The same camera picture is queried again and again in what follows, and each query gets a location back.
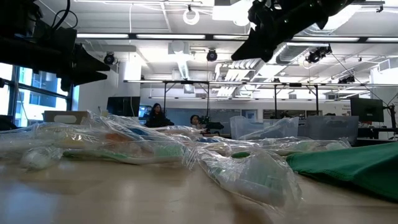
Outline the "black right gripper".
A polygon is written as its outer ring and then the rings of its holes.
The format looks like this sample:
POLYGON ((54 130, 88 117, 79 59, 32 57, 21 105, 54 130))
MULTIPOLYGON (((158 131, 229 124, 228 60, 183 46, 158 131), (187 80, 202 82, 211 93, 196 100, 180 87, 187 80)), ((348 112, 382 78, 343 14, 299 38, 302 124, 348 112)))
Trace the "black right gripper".
POLYGON ((326 21, 317 0, 254 0, 248 10, 254 24, 248 39, 232 54, 232 60, 260 58, 268 62, 280 43, 306 27, 326 21))

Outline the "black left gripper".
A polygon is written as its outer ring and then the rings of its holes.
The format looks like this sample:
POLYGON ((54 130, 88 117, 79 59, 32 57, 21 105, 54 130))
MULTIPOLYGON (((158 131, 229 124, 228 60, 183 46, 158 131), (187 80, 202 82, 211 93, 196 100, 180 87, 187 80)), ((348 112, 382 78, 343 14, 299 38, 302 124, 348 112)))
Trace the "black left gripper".
POLYGON ((50 39, 35 47, 30 67, 55 73, 61 79, 63 91, 69 91, 73 85, 106 80, 108 77, 103 73, 83 73, 107 72, 110 67, 90 55, 82 44, 76 44, 76 39, 50 39))

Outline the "cloudy white plastic bin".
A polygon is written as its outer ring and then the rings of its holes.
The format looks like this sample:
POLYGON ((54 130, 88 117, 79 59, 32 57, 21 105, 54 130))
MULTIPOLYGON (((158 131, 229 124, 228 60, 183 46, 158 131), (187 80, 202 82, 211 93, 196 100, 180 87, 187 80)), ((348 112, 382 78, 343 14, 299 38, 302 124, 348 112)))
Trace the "cloudy white plastic bin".
POLYGON ((83 124, 88 118, 87 111, 44 111, 44 122, 83 124))

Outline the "clear plastic bin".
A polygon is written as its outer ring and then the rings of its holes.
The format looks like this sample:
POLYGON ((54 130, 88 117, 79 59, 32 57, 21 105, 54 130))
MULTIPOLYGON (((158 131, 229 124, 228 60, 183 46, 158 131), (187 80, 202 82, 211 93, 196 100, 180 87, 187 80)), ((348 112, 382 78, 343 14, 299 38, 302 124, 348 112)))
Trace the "clear plastic bin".
POLYGON ((264 119, 254 122, 244 116, 230 118, 231 137, 235 140, 297 137, 299 118, 264 119))

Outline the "grey translucent plastic bin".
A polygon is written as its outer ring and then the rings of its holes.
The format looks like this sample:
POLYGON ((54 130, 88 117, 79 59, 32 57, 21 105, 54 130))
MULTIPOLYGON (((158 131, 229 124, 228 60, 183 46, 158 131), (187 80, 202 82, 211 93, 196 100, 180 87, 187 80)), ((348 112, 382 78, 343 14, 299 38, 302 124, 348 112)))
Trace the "grey translucent plastic bin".
POLYGON ((358 137, 358 116, 309 116, 298 127, 298 136, 314 140, 346 140, 354 145, 358 137))

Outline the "green cloth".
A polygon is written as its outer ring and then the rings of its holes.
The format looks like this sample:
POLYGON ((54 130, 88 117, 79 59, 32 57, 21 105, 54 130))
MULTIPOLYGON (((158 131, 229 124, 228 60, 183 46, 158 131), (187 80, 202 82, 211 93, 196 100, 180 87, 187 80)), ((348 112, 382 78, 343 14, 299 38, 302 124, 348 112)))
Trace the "green cloth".
POLYGON ((300 175, 398 203, 398 142, 296 153, 286 161, 300 175))

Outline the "black background station frame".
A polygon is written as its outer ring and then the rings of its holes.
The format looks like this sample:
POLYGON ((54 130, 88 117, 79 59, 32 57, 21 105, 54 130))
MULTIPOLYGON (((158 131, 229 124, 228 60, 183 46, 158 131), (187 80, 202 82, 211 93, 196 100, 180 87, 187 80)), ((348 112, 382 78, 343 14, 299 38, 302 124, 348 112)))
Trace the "black background station frame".
POLYGON ((167 92, 167 84, 168 83, 179 83, 182 85, 193 85, 193 84, 204 84, 207 85, 207 90, 210 89, 210 85, 259 85, 259 86, 273 86, 275 96, 277 96, 276 89, 278 86, 288 86, 288 87, 306 87, 313 86, 315 88, 315 103, 316 103, 316 112, 319 115, 319 97, 318 97, 318 87, 321 84, 315 83, 281 83, 281 82, 215 82, 215 81, 200 81, 200 80, 124 80, 124 83, 163 83, 165 85, 165 92, 167 92))

